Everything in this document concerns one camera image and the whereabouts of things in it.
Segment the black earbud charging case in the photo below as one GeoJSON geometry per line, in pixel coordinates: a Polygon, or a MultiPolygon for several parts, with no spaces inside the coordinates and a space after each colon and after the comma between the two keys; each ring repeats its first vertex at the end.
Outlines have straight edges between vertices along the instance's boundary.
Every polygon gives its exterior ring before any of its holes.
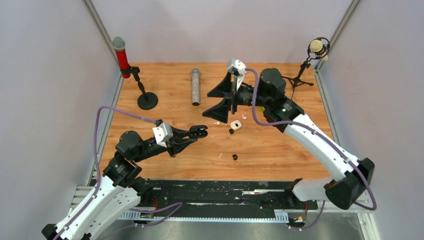
{"type": "Polygon", "coordinates": [[[193,125],[188,131],[188,136],[191,139],[202,139],[208,136],[208,127],[206,125],[193,125]]]}

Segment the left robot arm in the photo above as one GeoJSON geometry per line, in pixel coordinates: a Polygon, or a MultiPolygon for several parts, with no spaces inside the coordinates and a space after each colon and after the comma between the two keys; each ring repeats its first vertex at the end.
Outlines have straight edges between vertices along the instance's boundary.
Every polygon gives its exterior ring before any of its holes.
{"type": "Polygon", "coordinates": [[[124,132],[95,187],[62,221],[47,224],[42,234],[48,240],[96,240],[122,214],[137,205],[149,206],[153,186],[139,174],[137,162],[168,153],[175,157],[190,144],[208,135],[207,126],[182,130],[161,123],[153,127],[153,137],[142,139],[133,130],[124,132]]]}

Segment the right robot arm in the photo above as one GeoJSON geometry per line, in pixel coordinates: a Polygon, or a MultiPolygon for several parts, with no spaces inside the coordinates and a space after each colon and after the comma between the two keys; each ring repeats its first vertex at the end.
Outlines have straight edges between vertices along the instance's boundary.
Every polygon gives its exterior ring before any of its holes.
{"type": "Polygon", "coordinates": [[[369,158],[359,159],[328,137],[313,123],[305,111],[286,96],[286,80],[276,68],[266,68],[255,73],[255,84],[242,83],[237,87],[232,79],[241,72],[230,70],[224,79],[207,94],[221,98],[220,103],[205,110],[203,116],[227,123],[229,114],[237,107],[250,106],[252,117],[257,118],[257,107],[263,108],[264,127],[273,126],[308,150],[328,171],[328,178],[294,180],[285,195],[286,204],[298,209],[306,201],[330,201],[342,210],[358,204],[363,192],[368,192],[371,206],[377,209],[370,188],[375,164],[369,158]]]}

